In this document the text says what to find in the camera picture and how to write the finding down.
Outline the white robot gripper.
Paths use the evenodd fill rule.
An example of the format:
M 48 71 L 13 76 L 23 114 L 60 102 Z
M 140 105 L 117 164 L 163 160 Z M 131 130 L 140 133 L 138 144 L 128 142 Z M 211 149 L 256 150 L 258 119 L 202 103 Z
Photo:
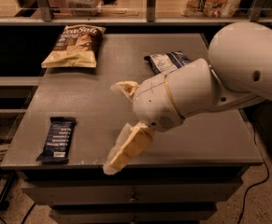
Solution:
M 124 125 L 107 155 L 103 171 L 106 175 L 115 175 L 151 144 L 154 131 L 171 130 L 180 126 L 185 118 L 178 112 L 163 74 L 143 81 L 140 86 L 135 81 L 120 81 L 110 89 L 133 100 L 133 111 L 140 120 L 135 126 Z

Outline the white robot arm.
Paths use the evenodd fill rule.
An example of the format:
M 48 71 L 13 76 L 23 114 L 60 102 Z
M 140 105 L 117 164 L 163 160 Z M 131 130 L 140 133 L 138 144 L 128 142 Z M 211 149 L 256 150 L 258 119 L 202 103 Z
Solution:
M 138 124 L 126 124 L 109 151 L 103 171 L 114 175 L 142 153 L 157 132 L 200 113 L 221 112 L 272 101 L 272 29 L 255 22 L 224 26 L 212 38 L 208 58 L 138 84 L 111 89 L 132 102 Z

